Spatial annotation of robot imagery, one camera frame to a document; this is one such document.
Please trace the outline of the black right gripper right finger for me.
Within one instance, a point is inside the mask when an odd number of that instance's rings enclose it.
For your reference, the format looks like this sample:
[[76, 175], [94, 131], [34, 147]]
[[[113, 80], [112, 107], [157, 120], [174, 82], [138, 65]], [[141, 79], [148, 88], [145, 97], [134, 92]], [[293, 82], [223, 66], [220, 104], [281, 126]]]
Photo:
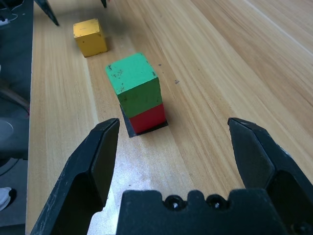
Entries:
[[313, 233], [313, 185], [266, 129], [232, 117], [227, 122], [246, 188], [264, 189], [291, 235]]

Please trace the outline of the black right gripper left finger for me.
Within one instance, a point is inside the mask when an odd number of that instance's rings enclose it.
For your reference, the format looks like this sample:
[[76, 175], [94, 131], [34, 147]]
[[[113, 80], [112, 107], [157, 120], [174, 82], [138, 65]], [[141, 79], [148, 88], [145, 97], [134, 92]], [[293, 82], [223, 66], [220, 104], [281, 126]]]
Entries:
[[33, 235], [85, 235], [106, 205], [120, 121], [97, 124], [67, 160], [32, 231]]

